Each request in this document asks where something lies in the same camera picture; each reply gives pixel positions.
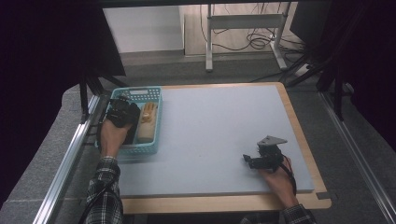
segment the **blue basket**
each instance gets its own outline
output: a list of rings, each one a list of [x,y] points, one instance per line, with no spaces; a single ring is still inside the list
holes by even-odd
[[[158,138],[160,134],[161,114],[163,112],[163,97],[161,87],[138,87],[138,88],[117,88],[111,94],[111,99],[119,99],[120,96],[126,97],[129,103],[135,103],[143,109],[145,103],[153,102],[157,104],[157,116],[155,122],[154,140],[150,143],[136,143],[137,132],[131,145],[122,145],[119,151],[119,160],[133,159],[136,156],[152,155],[157,153]]]

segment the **plaid sleeve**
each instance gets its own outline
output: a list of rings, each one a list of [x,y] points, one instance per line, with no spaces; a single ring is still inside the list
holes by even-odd
[[[283,210],[283,217],[288,224],[315,224],[314,216],[302,204]]]
[[[102,158],[97,167],[96,173],[90,181],[88,187],[87,204],[90,203],[96,195],[108,183],[111,185],[102,197],[93,204],[93,208],[85,219],[85,223],[104,224],[104,223],[122,223],[122,202],[120,201],[119,189],[120,167],[117,160],[111,157]]]

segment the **metal frame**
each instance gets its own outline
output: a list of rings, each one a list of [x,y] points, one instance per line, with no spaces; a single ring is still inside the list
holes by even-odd
[[[253,29],[277,28],[274,40],[270,42],[280,70],[286,70],[285,60],[279,50],[279,42],[289,16],[291,2],[288,2],[282,14],[266,15],[232,15],[212,16],[212,6],[207,5],[207,42],[206,42],[206,72],[213,71],[212,30],[215,29]]]
[[[327,112],[329,113],[335,128],[340,133],[341,138],[346,144],[346,148],[348,149],[353,161],[361,172],[361,176],[366,182],[369,190],[372,192],[385,219],[388,223],[396,223],[396,209],[391,198],[388,196],[384,187],[382,187],[382,184],[375,177],[375,174],[373,173],[366,159],[364,159],[363,154],[361,154],[358,144],[355,142],[355,139],[353,139],[345,123],[341,121],[332,110],[332,100],[323,92],[320,92],[319,96],[325,104]]]
[[[100,101],[99,96],[93,96],[91,98],[89,104],[90,114],[96,109],[99,101]],[[47,223],[49,221],[50,216],[52,215],[52,212],[58,201],[59,195],[62,189],[64,188],[64,182],[66,181],[70,173],[70,170],[74,164],[76,156],[79,150],[81,149],[83,139],[87,131],[89,130],[89,127],[92,122],[92,117],[93,116],[89,116],[88,119],[85,121],[85,123],[78,125],[75,135],[73,136],[73,139],[69,145],[69,148],[67,149],[64,155],[64,159],[62,160],[58,172],[56,173],[55,177],[52,180],[52,183],[49,187],[49,191],[47,192],[47,195],[44,198],[44,201],[41,204],[40,209],[38,210],[33,223],[35,224]]]

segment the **black curtain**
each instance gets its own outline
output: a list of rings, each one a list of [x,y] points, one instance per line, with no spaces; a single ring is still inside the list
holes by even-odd
[[[343,68],[352,103],[396,150],[395,1],[374,1],[346,48]]]
[[[0,3],[1,203],[47,135],[64,92],[83,76],[125,76],[99,4],[17,2]]]

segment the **white wall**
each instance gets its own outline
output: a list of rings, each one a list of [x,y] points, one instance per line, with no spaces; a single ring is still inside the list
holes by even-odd
[[[119,53],[183,49],[179,7],[104,9]]]

